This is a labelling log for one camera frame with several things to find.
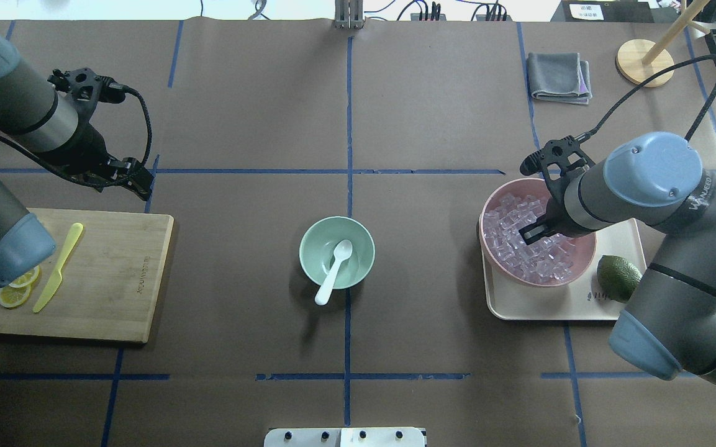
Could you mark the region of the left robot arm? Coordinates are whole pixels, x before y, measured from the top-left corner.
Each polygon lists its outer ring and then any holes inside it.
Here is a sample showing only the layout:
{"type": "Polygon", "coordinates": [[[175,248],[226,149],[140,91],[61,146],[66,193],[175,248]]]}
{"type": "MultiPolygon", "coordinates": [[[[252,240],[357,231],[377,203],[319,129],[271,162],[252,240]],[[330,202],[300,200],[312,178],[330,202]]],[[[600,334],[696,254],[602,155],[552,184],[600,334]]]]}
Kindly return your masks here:
{"type": "MultiPolygon", "coordinates": [[[[89,68],[40,74],[0,35],[0,142],[62,180],[102,191],[124,187],[147,201],[148,155],[112,156],[91,124],[100,102],[121,104],[134,88],[89,68]]],[[[0,181],[0,288],[56,250],[38,217],[0,181]]]]}

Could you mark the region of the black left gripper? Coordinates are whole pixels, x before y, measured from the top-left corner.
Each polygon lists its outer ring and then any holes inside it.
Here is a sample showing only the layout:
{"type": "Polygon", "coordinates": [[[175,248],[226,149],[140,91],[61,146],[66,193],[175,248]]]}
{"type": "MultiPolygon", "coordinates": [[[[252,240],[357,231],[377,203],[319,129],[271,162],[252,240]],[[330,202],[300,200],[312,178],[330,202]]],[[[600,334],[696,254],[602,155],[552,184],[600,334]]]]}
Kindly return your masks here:
{"type": "Polygon", "coordinates": [[[99,192],[107,187],[122,187],[147,202],[153,192],[153,173],[132,156],[122,160],[111,156],[103,136],[90,123],[99,102],[121,104],[125,101],[122,85],[90,68],[54,69],[48,82],[58,93],[65,93],[58,105],[70,106],[78,119],[68,141],[48,152],[48,163],[69,176],[80,176],[99,192]]]}

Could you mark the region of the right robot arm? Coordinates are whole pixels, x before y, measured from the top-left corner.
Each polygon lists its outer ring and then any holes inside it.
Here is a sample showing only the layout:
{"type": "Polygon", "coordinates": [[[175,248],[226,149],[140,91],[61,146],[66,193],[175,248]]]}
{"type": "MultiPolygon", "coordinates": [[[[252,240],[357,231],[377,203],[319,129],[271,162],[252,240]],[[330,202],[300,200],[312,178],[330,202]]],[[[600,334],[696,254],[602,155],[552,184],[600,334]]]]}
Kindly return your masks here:
{"type": "Polygon", "coordinates": [[[520,172],[546,179],[546,214],[522,230],[527,243],[556,233],[585,237],[626,220],[664,235],[609,338],[619,357],[663,380],[687,371],[716,385],[716,177],[688,138],[645,133],[594,163],[590,138],[551,140],[520,172]]]}

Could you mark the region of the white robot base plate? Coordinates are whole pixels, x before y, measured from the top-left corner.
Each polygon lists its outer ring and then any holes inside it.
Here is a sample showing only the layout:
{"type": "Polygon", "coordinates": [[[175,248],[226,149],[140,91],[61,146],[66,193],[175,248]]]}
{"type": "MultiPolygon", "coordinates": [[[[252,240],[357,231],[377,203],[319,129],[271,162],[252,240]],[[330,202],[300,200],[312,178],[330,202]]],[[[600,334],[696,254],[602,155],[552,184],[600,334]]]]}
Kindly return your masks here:
{"type": "Polygon", "coordinates": [[[427,446],[425,429],[417,427],[276,428],[264,446],[427,446]]]}

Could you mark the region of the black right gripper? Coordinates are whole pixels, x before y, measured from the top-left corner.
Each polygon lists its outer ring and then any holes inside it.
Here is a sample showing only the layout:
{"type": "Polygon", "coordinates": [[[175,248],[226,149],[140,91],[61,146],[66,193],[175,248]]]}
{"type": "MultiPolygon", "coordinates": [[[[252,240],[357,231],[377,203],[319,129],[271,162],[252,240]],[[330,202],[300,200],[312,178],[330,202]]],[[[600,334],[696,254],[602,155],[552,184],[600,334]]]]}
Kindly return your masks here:
{"type": "Polygon", "coordinates": [[[580,143],[587,139],[588,137],[565,137],[550,140],[542,149],[526,156],[520,164],[519,170],[524,176],[542,173],[550,194],[545,214],[519,230],[525,243],[534,244],[557,233],[578,238],[592,232],[571,218],[565,199],[571,182],[594,166],[594,161],[580,150],[580,143]]]}

